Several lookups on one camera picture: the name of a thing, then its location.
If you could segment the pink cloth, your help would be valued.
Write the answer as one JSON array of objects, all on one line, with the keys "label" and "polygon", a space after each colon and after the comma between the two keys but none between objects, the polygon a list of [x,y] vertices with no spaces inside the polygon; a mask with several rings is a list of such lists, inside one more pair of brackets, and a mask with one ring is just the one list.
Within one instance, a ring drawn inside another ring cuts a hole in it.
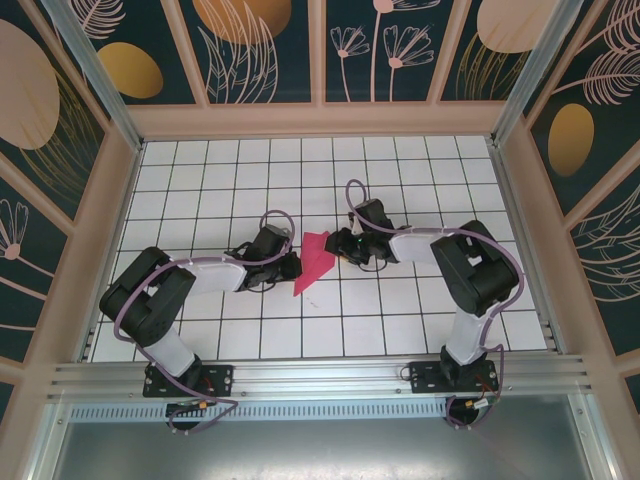
[{"label": "pink cloth", "polygon": [[332,270],[336,255],[326,250],[329,232],[305,232],[302,237],[300,260],[302,273],[294,282],[294,296],[301,295],[314,282]]}]

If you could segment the grey metal sheet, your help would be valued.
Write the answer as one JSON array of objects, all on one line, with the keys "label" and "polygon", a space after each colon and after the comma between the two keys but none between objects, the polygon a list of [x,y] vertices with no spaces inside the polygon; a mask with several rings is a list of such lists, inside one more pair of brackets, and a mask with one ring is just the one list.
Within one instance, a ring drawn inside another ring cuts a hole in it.
[{"label": "grey metal sheet", "polygon": [[563,418],[462,432],[437,419],[70,424],[28,480],[613,480]]}]

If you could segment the aluminium mounting rail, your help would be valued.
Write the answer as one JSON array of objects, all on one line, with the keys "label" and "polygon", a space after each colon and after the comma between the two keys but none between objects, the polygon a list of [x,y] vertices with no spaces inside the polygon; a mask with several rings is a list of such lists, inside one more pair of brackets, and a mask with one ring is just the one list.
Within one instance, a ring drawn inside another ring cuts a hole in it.
[{"label": "aluminium mounting rail", "polygon": [[[408,396],[405,366],[435,355],[329,359],[233,361],[231,398],[249,400],[335,400]],[[143,362],[59,364],[45,387],[51,401],[141,401]],[[582,358],[555,352],[508,352],[502,391],[509,395],[552,395],[591,390]]]}]

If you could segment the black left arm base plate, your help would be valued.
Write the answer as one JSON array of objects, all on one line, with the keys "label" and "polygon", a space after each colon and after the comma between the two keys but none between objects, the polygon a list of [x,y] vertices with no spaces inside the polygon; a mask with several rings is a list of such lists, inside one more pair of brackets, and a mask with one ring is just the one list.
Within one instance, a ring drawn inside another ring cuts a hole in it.
[{"label": "black left arm base plate", "polygon": [[[142,395],[145,398],[186,397],[188,393],[169,381],[156,366],[144,370]],[[229,397],[233,382],[232,365],[195,365],[177,379],[186,388],[212,397]]]}]

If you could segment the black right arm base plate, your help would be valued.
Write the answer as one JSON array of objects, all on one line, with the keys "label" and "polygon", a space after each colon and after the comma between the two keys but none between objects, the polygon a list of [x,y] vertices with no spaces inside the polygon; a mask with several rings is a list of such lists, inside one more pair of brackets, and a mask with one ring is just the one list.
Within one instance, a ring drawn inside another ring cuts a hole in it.
[{"label": "black right arm base plate", "polygon": [[499,387],[496,367],[490,360],[462,367],[440,361],[411,362],[409,380],[413,393],[480,393],[484,386],[490,391]]}]

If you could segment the aluminium table side rail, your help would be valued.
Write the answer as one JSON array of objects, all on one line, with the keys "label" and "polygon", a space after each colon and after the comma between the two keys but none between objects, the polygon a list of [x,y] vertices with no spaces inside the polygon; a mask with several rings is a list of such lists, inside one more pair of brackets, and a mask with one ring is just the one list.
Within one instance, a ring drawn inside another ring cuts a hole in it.
[{"label": "aluminium table side rail", "polygon": [[131,168],[126,177],[126,184],[121,195],[121,199],[117,208],[117,216],[110,233],[106,249],[104,251],[102,263],[98,271],[93,290],[89,297],[89,303],[85,312],[85,326],[83,333],[80,335],[78,345],[76,347],[76,357],[73,363],[86,363],[86,358],[90,356],[91,347],[93,345],[93,337],[95,336],[95,327],[100,320],[99,300],[106,291],[111,279],[112,270],[115,266],[116,257],[119,250],[120,241],[124,232],[124,227],[131,204],[131,199],[137,183],[139,170],[144,156],[146,143],[143,142],[141,147],[133,157]]},{"label": "aluminium table side rail", "polygon": [[508,171],[508,166],[501,150],[492,143],[489,143],[488,151],[501,193],[504,197],[506,211],[514,229],[515,243],[520,258],[523,261],[527,285],[538,318],[542,327],[550,331],[552,350],[560,355],[564,355],[567,353],[566,345],[556,319],[548,289],[539,271],[540,262],[534,248],[523,207],[515,188],[515,183]]}]

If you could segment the aluminium frame post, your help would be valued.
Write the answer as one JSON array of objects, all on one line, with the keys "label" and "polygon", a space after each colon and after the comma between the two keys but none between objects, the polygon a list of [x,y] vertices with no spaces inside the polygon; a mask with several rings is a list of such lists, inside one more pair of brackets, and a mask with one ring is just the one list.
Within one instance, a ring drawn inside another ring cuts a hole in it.
[{"label": "aluminium frame post", "polygon": [[83,68],[89,83],[94,87],[126,142],[135,153],[139,153],[142,137],[121,95],[99,60],[96,50],[77,22],[72,8],[64,0],[41,0],[41,3],[52,22],[58,27],[62,38]]},{"label": "aluminium frame post", "polygon": [[493,127],[491,146],[498,149],[518,122],[535,89],[542,81],[564,39],[576,22],[584,0],[558,0],[518,76]]}]

